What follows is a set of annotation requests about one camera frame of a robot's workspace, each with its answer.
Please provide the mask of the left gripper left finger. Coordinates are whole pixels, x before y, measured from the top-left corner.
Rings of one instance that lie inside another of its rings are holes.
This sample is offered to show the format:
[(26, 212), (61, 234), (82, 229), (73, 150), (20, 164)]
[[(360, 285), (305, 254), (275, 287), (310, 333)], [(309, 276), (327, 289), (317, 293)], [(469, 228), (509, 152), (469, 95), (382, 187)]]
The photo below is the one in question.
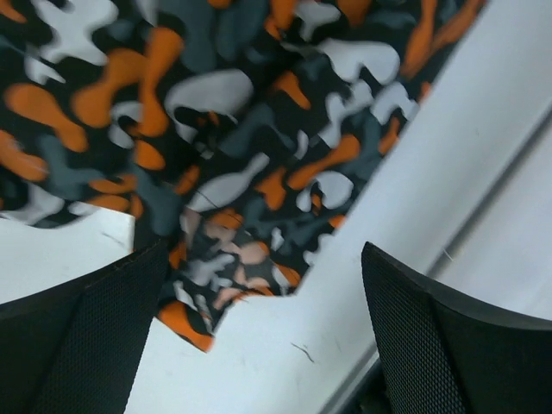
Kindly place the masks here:
[(168, 268), (154, 244), (1, 306), (3, 413), (122, 413)]

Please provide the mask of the orange camouflage shorts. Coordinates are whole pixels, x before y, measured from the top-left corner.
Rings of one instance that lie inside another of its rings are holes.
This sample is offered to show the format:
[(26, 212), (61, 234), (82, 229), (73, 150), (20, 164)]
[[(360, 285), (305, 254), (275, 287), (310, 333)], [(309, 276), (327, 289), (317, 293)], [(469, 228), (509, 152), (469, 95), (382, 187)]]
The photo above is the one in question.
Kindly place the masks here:
[(294, 293), (481, 1), (4, 1), (1, 215), (163, 238), (157, 316), (210, 349)]

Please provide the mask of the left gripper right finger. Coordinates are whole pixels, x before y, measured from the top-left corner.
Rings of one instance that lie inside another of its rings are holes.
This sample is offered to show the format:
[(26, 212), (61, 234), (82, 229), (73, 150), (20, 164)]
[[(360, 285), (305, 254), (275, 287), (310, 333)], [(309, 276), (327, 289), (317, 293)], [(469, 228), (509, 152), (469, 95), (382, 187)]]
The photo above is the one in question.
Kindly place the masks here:
[(480, 301), (372, 243), (361, 269), (394, 413), (549, 413), (551, 322)]

